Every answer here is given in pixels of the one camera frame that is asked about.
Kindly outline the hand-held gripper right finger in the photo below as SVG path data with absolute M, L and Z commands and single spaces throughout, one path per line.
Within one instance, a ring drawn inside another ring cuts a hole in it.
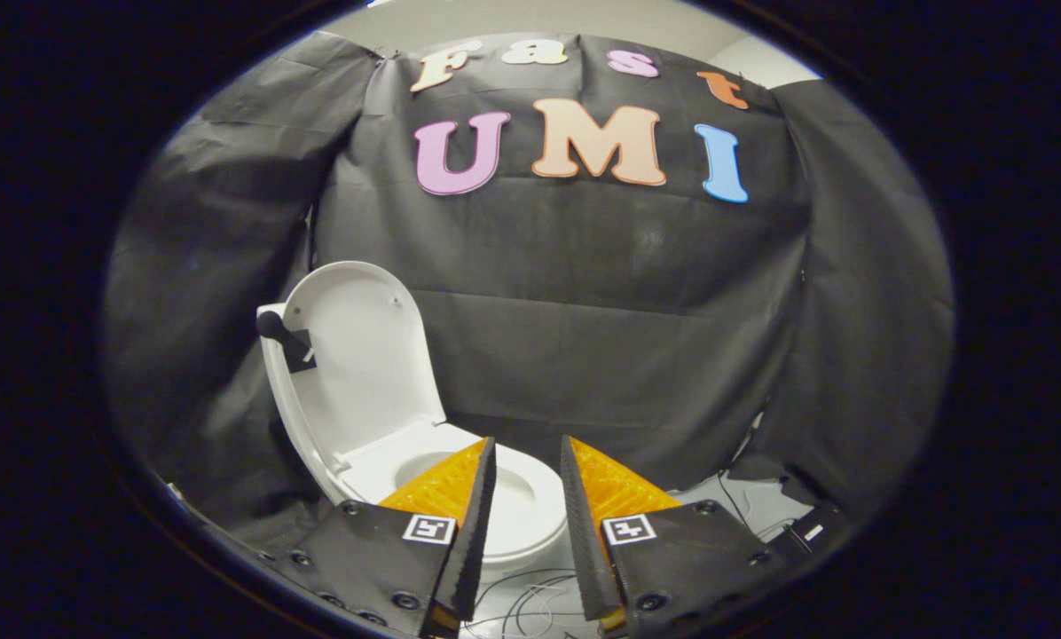
M 713 499 L 683 502 L 582 441 L 562 441 L 585 618 L 607 638 L 721 638 L 794 563 Z

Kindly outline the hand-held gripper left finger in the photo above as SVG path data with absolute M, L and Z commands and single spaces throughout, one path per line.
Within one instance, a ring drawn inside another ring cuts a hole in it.
M 474 442 L 378 504 L 340 502 L 271 569 L 377 628 L 451 638 L 476 610 L 497 476 L 495 441 Z

